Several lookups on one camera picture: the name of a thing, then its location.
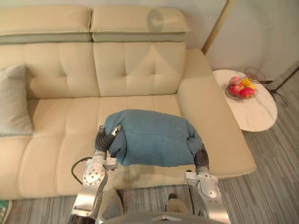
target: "wooden floor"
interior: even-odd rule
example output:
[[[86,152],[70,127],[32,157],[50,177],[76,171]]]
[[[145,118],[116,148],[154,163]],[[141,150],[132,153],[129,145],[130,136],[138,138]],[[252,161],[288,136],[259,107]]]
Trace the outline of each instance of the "wooden floor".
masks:
[[[257,170],[219,181],[233,224],[299,223],[298,86],[297,73],[279,91],[289,99],[288,107],[275,97],[278,120],[270,130],[245,133]],[[123,190],[125,213],[163,211],[170,193],[176,193],[192,211],[188,188],[181,185]],[[74,201],[74,196],[14,201],[7,224],[65,224]]]

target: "side table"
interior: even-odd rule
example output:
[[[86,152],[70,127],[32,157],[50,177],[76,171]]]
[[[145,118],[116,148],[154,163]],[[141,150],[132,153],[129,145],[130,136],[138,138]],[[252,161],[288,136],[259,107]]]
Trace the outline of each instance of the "side table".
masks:
[[[245,74],[233,70],[216,70],[213,74],[242,130],[260,132],[274,125],[278,115],[277,107],[271,94],[263,85],[256,84],[258,94],[254,98],[233,100],[225,94],[225,88],[231,77],[244,77]]]

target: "blue fabric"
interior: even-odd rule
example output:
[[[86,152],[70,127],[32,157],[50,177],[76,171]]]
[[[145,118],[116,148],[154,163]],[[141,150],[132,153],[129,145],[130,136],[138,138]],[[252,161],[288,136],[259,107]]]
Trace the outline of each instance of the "blue fabric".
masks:
[[[109,134],[122,124],[109,152],[122,165],[143,164],[175,167],[194,164],[202,140],[194,127],[181,117],[143,110],[124,110],[105,122]]]

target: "fruit bowl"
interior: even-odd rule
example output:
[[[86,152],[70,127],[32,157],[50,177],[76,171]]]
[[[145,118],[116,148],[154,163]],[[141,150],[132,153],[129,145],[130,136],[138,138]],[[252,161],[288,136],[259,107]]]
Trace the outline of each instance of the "fruit bowl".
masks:
[[[251,99],[258,93],[255,83],[258,82],[248,77],[234,76],[230,79],[225,93],[233,100]]]

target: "wall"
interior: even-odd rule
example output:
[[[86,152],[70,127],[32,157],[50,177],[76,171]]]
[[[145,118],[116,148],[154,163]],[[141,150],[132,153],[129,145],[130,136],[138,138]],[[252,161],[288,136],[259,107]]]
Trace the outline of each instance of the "wall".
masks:
[[[187,47],[202,48],[226,0],[0,0],[0,7],[40,4],[129,4],[176,7],[192,30]],[[298,0],[236,0],[207,58],[215,69],[260,69],[274,79],[299,59]]]

